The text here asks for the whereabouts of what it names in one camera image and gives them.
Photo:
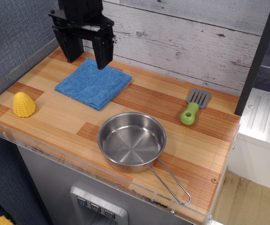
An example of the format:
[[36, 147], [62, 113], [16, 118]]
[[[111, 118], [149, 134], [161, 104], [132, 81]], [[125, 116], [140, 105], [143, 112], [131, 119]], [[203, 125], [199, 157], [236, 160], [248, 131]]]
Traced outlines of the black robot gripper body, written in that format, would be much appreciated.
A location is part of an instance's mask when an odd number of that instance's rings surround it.
[[113, 35], [114, 22], [102, 14], [101, 0], [61, 0], [50, 10], [53, 29], [76, 35]]

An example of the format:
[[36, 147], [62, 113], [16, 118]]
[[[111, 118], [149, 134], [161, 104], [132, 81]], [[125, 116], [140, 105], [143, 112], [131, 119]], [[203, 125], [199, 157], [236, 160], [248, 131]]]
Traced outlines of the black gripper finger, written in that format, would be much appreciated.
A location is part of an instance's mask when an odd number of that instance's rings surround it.
[[99, 70], [105, 68], [113, 60], [114, 40], [112, 26], [100, 28], [94, 34], [92, 45]]
[[53, 32], [68, 62], [75, 61], [84, 52], [82, 39], [69, 30], [54, 25]]

